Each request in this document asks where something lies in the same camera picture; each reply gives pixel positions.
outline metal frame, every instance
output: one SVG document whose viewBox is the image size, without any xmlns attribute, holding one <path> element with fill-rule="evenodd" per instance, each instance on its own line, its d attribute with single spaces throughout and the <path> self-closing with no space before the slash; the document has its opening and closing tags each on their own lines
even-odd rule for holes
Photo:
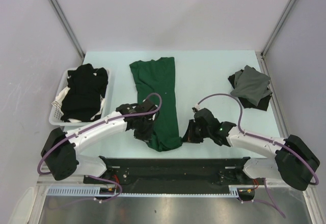
<svg viewBox="0 0 326 224">
<path fill-rule="evenodd" d="M 84 61 L 85 53 L 83 52 L 83 49 L 81 45 L 79 44 L 76 35 L 74 34 L 64 12 L 62 11 L 60 4 L 58 0 L 49 0 L 50 4 L 52 5 L 57 17 L 59 18 L 59 21 L 61 22 L 63 28 L 65 29 L 70 41 L 72 42 L 74 48 L 76 49 L 79 57 L 82 61 Z"/>
<path fill-rule="evenodd" d="M 278 35 L 278 33 L 280 32 L 282 26 L 284 25 L 285 21 L 287 20 L 291 10 L 293 9 L 295 3 L 297 2 L 297 0 L 289 0 L 285 9 L 283 10 L 283 13 L 281 15 L 281 17 L 279 18 L 273 32 L 271 33 L 270 37 L 268 38 L 267 43 L 265 44 L 263 50 L 262 50 L 262 56 L 265 57 L 270 46 L 272 45 L 272 43 L 274 42 L 276 36 Z"/>
</svg>

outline laundry basket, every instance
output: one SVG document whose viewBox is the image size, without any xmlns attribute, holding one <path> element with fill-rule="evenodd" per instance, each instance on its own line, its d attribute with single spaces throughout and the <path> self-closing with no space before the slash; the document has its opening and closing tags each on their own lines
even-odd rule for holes
<svg viewBox="0 0 326 224">
<path fill-rule="evenodd" d="M 58 91 L 57 91 L 57 94 L 56 96 L 60 93 L 60 91 L 62 91 L 63 88 L 65 88 L 67 85 L 68 85 L 68 82 L 67 82 L 67 77 L 68 77 L 68 71 L 69 70 L 76 70 L 77 68 L 70 68 L 68 70 L 66 70 L 61 78 L 61 81 L 60 81 L 60 84 L 59 84 L 59 88 L 58 88 Z M 108 107 L 108 104 L 107 102 L 110 101 L 110 98 L 109 98 L 109 85 L 110 85 L 110 78 L 111 78 L 111 75 L 110 75 L 110 71 L 108 69 L 106 69 L 107 71 L 107 86 L 106 86 L 106 91 L 105 91 L 105 102 L 104 102 L 104 105 L 103 105 L 103 110 L 102 110 L 102 114 L 101 114 L 101 118 L 103 118 L 106 114 L 105 114 L 105 111 L 106 111 L 106 108 Z M 52 125 L 55 125 L 55 126 L 85 126 L 85 125 L 88 125 L 90 124 L 91 122 L 64 122 L 62 121 L 60 118 L 63 114 L 61 113 L 61 111 L 57 108 L 55 108 L 54 106 L 52 106 L 52 109 L 51 109 L 51 112 L 50 112 L 50 117 L 49 117 L 49 122 L 50 124 Z"/>
</svg>

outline white wall panel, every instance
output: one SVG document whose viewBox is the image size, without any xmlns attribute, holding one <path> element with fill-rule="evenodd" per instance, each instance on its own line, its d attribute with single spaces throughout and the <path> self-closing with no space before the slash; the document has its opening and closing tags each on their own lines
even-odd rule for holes
<svg viewBox="0 0 326 224">
<path fill-rule="evenodd" d="M 288 0 L 59 0 L 84 50 L 261 50 Z"/>
<path fill-rule="evenodd" d="M 321 162 L 317 187 L 326 213 L 326 0 L 298 0 L 266 62 L 289 132 Z"/>
<path fill-rule="evenodd" d="M 35 186 L 51 101 L 80 64 L 48 0 L 0 0 L 0 223 Z"/>
</svg>

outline clothing pile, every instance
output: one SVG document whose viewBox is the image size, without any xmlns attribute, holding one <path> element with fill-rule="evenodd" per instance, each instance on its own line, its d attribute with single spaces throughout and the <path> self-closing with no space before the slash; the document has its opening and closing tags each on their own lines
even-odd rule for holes
<svg viewBox="0 0 326 224">
<path fill-rule="evenodd" d="M 91 64 L 81 65 L 68 71 L 68 86 L 55 101 L 54 107 L 62 112 L 65 122 L 91 122 L 101 118 L 105 104 L 107 71 L 94 69 Z"/>
<path fill-rule="evenodd" d="M 233 87 L 231 95 L 238 97 L 244 108 L 256 108 L 267 111 L 271 90 L 268 88 L 270 77 L 250 66 L 229 76 Z"/>
</svg>

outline purple cable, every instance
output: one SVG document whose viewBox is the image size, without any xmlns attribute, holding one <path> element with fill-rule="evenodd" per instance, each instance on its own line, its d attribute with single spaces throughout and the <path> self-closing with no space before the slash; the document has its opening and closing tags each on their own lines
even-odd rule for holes
<svg viewBox="0 0 326 224">
<path fill-rule="evenodd" d="M 283 218 L 286 218 L 286 215 L 283 213 L 283 211 L 280 209 L 280 207 L 278 207 L 273 196 L 271 195 L 271 193 L 267 187 L 267 184 L 266 184 L 266 178 L 264 178 L 264 186 L 265 186 L 265 190 L 266 190 L 270 200 L 272 201 L 273 205 L 275 206 L 275 209 L 277 209 L 277 211 L 281 214 L 281 216 L 283 216 Z"/>
<path fill-rule="evenodd" d="M 271 195 L 269 189 L 267 188 L 266 178 L 264 178 L 263 180 L 264 180 L 265 190 L 266 190 L 266 192 L 267 192 L 267 194 L 268 194 L 268 196 L 269 196 L 269 198 L 270 198 L 270 200 L 272 201 L 273 204 L 271 204 L 271 203 L 269 203 L 269 202 L 267 202 L 267 201 L 265 201 L 265 200 L 243 201 L 243 200 L 240 199 L 240 198 L 238 198 L 238 200 L 240 200 L 240 201 L 243 202 L 243 203 L 249 203 L 249 202 L 254 203 L 254 202 L 258 202 L 258 203 L 263 203 L 263 204 L 269 205 L 269 206 L 273 207 L 274 209 L 276 209 L 276 210 L 279 212 L 279 214 L 280 214 L 284 219 L 286 219 L 286 215 L 285 215 L 285 214 L 283 213 L 283 211 L 278 207 L 278 205 L 276 204 L 276 202 L 275 202 L 273 196 Z"/>
<path fill-rule="evenodd" d="M 119 191 L 116 195 L 114 195 L 114 196 L 112 196 L 112 197 L 109 197 L 109 198 L 106 199 L 106 200 L 100 200 L 100 201 L 99 201 L 100 203 L 105 203 L 105 202 L 108 202 L 108 201 L 114 200 L 114 199 L 116 199 L 116 198 L 117 198 L 117 197 L 122 193 L 122 187 L 121 187 L 121 185 L 120 185 L 119 183 L 117 183 L 117 182 L 114 182 L 114 181 L 111 181 L 111 180 L 107 180 L 107 179 L 103 179 L 103 178 L 94 177 L 94 176 L 88 176 L 88 177 L 93 178 L 93 179 L 95 179 L 95 180 L 103 181 L 103 182 L 113 183 L 113 184 L 115 184 L 116 186 L 118 186 L 119 189 L 120 189 L 120 191 Z M 68 204 L 65 204 L 65 205 L 62 205 L 62 206 L 59 206 L 59 207 L 56 207 L 56 208 L 50 208 L 50 207 L 48 207 L 48 209 L 49 209 L 49 210 L 59 210 L 59 209 L 62 209 L 62 208 L 68 207 L 68 206 L 70 206 L 70 205 L 72 205 L 72 204 L 76 204 L 76 203 L 79 203 L 79 202 L 82 202 L 82 201 L 85 201 L 85 200 L 96 200 L 96 199 L 94 199 L 94 198 L 83 198 L 83 199 L 79 199 L 79 200 L 72 201 L 72 202 L 70 202 L 70 203 L 68 203 Z"/>
<path fill-rule="evenodd" d="M 159 105 L 158 105 L 158 107 L 157 107 L 156 110 L 151 111 L 151 112 L 145 112 L 145 113 L 136 113 L 136 114 L 129 114 L 129 115 L 116 116 L 116 117 L 113 117 L 113 118 L 109 118 L 109 119 L 107 120 L 107 122 L 110 122 L 110 121 L 113 121 L 113 120 L 117 120 L 117 119 L 120 119 L 120 118 L 127 118 L 127 117 L 134 117 L 134 116 L 146 116 L 146 115 L 152 115 L 152 114 L 158 112 L 158 111 L 161 109 L 161 106 L 162 106 L 162 98 L 161 98 L 161 96 L 160 96 L 158 93 L 151 93 L 151 94 L 149 94 L 149 95 L 147 96 L 146 99 L 150 98 L 150 97 L 153 96 L 153 95 L 155 95 L 156 97 L 159 98 Z M 96 124 L 94 124 L 94 125 L 92 125 L 92 126 L 90 126 L 90 127 L 87 127 L 87 128 L 85 128 L 85 129 L 79 131 L 78 133 L 79 133 L 79 134 L 82 134 L 82 133 L 84 133 L 84 132 L 86 132 L 86 131 L 89 131 L 89 130 L 91 130 L 91 129 L 93 129 L 93 128 L 99 126 L 99 125 L 102 125 L 102 124 L 104 124 L 104 123 L 107 123 L 107 122 L 106 122 L 106 121 L 101 121 L 101 122 L 99 122 L 99 123 L 96 123 Z M 72 138 L 75 137 L 75 136 L 76 136 L 76 135 L 73 134 L 73 135 L 70 135 L 70 136 L 68 136 L 68 137 L 66 137 L 66 138 L 64 138 L 64 139 L 62 139 L 60 142 L 58 142 L 56 145 L 54 145 L 54 146 L 53 146 L 49 151 L 47 151 L 46 154 L 44 154 L 44 156 L 42 157 L 42 159 L 40 160 L 40 162 L 39 162 L 39 164 L 38 164 L 38 166 L 37 166 L 37 172 L 38 172 L 38 174 L 40 174 L 40 175 L 49 175 L 49 174 L 51 174 L 51 172 L 41 172 L 41 167 L 42 167 L 43 162 L 44 162 L 44 161 L 46 160 L 46 158 L 47 158 L 47 157 L 48 157 L 48 156 L 49 156 L 49 155 L 50 155 L 54 150 L 56 150 L 56 149 L 57 149 L 61 144 L 63 144 L 64 142 L 66 142 L 66 141 L 69 140 L 69 139 L 72 139 Z"/>
<path fill-rule="evenodd" d="M 302 162 L 302 164 L 305 165 L 305 167 L 310 171 L 310 173 L 312 174 L 312 176 L 315 178 L 315 182 L 314 183 L 310 183 L 312 185 L 318 185 L 319 184 L 319 178 L 317 177 L 317 174 L 314 172 L 314 170 L 310 167 L 310 165 L 308 165 L 308 163 L 300 156 L 298 155 L 295 151 L 293 151 L 291 148 L 289 148 L 288 146 L 285 146 L 279 142 L 274 142 L 272 139 L 270 138 L 265 138 L 263 136 L 258 136 L 258 135 L 255 135 L 255 134 L 252 134 L 252 133 L 247 133 L 245 132 L 242 128 L 241 128 L 241 120 L 242 120 L 242 114 L 243 114 L 243 109 L 242 109 L 242 106 L 241 106 L 241 103 L 233 96 L 229 95 L 229 94 L 226 94 L 226 93 L 216 93 L 216 94 L 211 94 L 205 98 L 203 98 L 202 100 L 199 101 L 198 105 L 200 103 L 202 103 L 204 100 L 206 100 L 207 98 L 210 98 L 210 97 L 213 97 L 213 96 L 227 96 L 227 97 L 230 97 L 230 98 L 233 98 L 240 106 L 240 116 L 239 116 L 239 120 L 238 120 L 238 128 L 239 128 L 239 131 L 242 133 L 242 134 L 245 134 L 245 135 L 248 135 L 248 136 L 251 136 L 251 137 L 254 137 L 254 138 L 257 138 L 257 139 L 261 139 L 261 140 L 264 140 L 266 142 L 269 142 L 271 144 L 275 144 L 277 146 L 280 146 L 284 149 L 286 149 L 288 152 L 290 152 L 291 154 L 293 154 L 298 160 L 300 160 Z"/>
</svg>

